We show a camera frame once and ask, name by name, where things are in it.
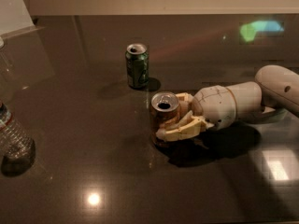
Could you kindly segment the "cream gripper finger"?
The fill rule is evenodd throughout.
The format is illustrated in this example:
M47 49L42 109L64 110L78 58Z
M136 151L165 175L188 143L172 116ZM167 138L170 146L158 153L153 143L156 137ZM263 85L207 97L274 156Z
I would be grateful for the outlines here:
M193 96L187 92L176 94L179 102L180 113L187 114L192 109Z
M180 120L170 119L160 124L155 136L164 142L175 142L193 138L213 127L214 124L203 116L195 116L189 111Z

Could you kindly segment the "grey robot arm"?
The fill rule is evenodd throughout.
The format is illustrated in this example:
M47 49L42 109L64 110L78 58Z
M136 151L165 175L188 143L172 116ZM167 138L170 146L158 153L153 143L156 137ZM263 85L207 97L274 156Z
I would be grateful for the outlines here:
M151 137L156 145L166 147L236 121L276 122L286 112L299 117L299 75L282 66L267 65L251 82L206 87L194 95L156 93L149 107Z

